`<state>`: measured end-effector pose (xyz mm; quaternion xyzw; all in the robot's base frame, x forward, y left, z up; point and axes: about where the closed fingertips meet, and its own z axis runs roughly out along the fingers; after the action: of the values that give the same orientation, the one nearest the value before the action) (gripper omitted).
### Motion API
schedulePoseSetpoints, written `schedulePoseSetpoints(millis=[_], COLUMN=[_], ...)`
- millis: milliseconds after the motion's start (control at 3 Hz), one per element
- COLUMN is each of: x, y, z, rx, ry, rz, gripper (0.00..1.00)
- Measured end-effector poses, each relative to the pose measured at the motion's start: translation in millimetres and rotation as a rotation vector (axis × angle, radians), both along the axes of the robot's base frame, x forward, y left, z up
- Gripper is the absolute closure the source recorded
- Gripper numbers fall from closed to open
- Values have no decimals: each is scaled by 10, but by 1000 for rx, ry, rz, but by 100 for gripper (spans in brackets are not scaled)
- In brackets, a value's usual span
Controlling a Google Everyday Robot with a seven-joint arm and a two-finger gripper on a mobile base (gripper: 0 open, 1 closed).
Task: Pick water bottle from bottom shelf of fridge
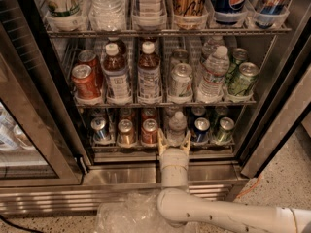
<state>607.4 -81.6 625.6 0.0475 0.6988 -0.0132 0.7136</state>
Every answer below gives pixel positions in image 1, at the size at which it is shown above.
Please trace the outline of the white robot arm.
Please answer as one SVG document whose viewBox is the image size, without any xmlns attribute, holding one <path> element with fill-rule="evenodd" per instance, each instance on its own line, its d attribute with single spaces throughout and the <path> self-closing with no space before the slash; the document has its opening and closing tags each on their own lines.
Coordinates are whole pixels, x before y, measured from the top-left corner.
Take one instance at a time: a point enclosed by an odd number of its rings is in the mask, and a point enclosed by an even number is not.
<svg viewBox="0 0 311 233">
<path fill-rule="evenodd" d="M 311 211 L 208 201 L 190 194 L 190 134 L 174 148 L 157 132 L 161 192 L 156 206 L 172 224 L 205 222 L 233 233 L 311 233 Z"/>
</svg>

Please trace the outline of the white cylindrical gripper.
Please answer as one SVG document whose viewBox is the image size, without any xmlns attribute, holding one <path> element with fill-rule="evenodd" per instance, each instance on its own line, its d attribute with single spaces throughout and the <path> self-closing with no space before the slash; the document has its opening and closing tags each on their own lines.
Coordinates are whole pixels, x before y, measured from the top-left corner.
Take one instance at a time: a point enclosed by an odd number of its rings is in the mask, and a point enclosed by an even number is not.
<svg viewBox="0 0 311 233">
<path fill-rule="evenodd" d="M 188 188 L 188 168 L 191 133 L 187 131 L 179 149 L 169 148 L 161 129 L 157 131 L 158 154 L 163 188 Z"/>
</svg>

